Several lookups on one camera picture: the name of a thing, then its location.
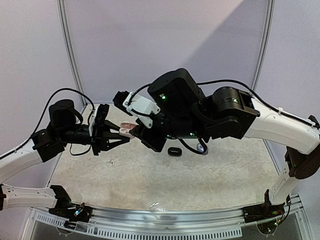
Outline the pink round charging case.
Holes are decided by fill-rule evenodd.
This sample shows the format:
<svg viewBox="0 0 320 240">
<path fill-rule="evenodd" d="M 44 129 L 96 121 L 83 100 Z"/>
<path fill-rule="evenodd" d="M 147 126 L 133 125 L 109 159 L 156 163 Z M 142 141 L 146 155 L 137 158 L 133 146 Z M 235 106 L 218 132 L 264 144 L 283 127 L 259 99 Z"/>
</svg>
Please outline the pink round charging case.
<svg viewBox="0 0 320 240">
<path fill-rule="evenodd" d="M 120 124 L 119 134 L 121 136 L 133 139 L 134 136 L 130 133 L 130 130 L 134 129 L 137 125 L 131 122 L 122 122 Z"/>
</svg>

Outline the black earbud charging case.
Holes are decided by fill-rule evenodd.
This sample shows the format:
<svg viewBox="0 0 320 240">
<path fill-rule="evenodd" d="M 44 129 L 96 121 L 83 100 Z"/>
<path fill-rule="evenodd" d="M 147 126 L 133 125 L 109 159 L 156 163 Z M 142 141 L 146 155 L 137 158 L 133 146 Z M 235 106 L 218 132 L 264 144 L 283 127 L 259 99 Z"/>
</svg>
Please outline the black earbud charging case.
<svg viewBox="0 0 320 240">
<path fill-rule="evenodd" d="M 171 157 L 181 157 L 182 156 L 182 149 L 179 147 L 169 147 L 167 149 L 167 153 Z"/>
</svg>

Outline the blue-grey oval charging case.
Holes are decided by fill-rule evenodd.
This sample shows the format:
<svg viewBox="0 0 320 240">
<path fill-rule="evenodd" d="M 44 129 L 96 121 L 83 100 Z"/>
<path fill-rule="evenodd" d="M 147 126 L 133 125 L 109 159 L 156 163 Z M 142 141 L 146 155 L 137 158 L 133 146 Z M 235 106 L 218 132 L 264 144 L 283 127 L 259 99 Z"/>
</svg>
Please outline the blue-grey oval charging case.
<svg viewBox="0 0 320 240">
<path fill-rule="evenodd" d="M 196 145 L 196 150 L 200 152 L 202 155 L 207 155 L 209 153 L 208 147 L 204 148 L 200 143 Z"/>
</svg>

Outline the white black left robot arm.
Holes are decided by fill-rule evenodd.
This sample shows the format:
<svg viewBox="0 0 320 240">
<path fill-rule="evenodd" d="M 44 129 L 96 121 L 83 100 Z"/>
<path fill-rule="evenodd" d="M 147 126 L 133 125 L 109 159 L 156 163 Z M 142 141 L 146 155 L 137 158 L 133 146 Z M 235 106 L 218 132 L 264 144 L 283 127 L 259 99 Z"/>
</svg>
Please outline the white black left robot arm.
<svg viewBox="0 0 320 240">
<path fill-rule="evenodd" d="M 120 134 L 120 127 L 106 119 L 108 104 L 94 111 L 90 124 L 71 99 L 57 101 L 49 107 L 50 122 L 30 139 L 0 157 L 0 208 L 44 207 L 56 209 L 63 217 L 74 213 L 74 205 L 60 185 L 45 188 L 14 187 L 4 182 L 21 171 L 45 163 L 62 153 L 68 144 L 88 145 L 95 156 L 130 141 Z"/>
</svg>

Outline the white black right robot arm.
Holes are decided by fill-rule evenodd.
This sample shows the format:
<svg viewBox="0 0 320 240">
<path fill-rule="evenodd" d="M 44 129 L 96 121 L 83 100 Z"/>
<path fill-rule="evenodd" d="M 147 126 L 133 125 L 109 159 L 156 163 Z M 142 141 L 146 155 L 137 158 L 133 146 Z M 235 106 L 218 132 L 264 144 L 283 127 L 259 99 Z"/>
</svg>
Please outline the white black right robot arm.
<svg viewBox="0 0 320 240">
<path fill-rule="evenodd" d="M 201 85 L 184 69 L 169 71 L 146 84 L 150 98 L 133 92 L 127 109 L 137 116 L 132 134 L 148 148 L 160 152 L 168 139 L 198 139 L 201 145 L 223 138 L 255 138 L 285 145 L 286 172 L 266 192 L 259 206 L 262 218 L 278 210 L 301 179 L 318 169 L 320 125 L 263 101 L 252 90 L 223 86 L 205 96 Z"/>
</svg>

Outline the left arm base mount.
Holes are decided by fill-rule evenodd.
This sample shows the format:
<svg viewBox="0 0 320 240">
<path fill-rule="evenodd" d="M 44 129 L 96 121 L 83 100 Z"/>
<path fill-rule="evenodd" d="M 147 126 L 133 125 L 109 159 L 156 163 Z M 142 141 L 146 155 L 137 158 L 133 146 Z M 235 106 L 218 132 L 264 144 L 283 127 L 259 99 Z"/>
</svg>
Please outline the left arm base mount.
<svg viewBox="0 0 320 240">
<path fill-rule="evenodd" d="M 71 204 L 63 208 L 50 208 L 48 212 L 52 215 L 68 219 L 70 222 L 88 223 L 92 217 L 93 208 L 82 204 Z"/>
</svg>

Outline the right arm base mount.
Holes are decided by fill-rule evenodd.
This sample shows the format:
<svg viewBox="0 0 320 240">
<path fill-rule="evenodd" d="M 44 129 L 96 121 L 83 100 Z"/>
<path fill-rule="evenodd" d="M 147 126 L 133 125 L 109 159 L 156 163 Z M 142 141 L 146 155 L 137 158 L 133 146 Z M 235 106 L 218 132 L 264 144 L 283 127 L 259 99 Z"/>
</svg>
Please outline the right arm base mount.
<svg viewBox="0 0 320 240">
<path fill-rule="evenodd" d="M 249 205 L 242 208 L 244 222 L 247 224 L 280 216 L 280 219 L 277 221 L 278 223 L 280 223 L 287 217 L 290 211 L 288 210 L 285 216 L 284 206 L 285 203 L 272 205 L 269 195 L 267 194 L 264 196 L 263 203 Z"/>
</svg>

